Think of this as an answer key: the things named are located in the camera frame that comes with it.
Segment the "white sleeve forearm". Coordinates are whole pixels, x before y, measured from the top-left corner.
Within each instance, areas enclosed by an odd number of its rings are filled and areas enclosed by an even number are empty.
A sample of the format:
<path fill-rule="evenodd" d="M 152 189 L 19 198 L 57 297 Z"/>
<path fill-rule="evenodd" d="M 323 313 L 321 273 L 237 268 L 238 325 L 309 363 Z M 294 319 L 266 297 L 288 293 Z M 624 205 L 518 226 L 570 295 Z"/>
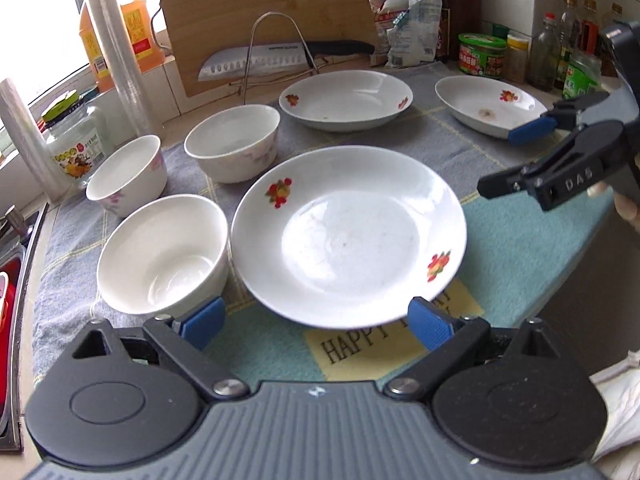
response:
<path fill-rule="evenodd" d="M 639 441 L 639 352 L 590 376 L 602 396 L 608 421 L 593 461 Z"/>

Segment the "right hand white glove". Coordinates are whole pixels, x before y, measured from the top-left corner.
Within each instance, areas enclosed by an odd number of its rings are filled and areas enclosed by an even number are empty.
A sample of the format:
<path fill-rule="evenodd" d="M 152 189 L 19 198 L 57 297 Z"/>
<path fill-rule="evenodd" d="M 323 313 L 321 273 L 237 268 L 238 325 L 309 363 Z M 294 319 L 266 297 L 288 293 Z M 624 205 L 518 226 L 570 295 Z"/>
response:
<path fill-rule="evenodd" d="M 597 197 L 604 194 L 610 187 L 604 183 L 599 182 L 593 186 L 590 186 L 587 190 L 589 197 Z M 640 208 L 630 198 L 623 196 L 620 193 L 614 193 L 614 207 L 620 218 L 628 223 L 636 232 L 640 231 Z"/>

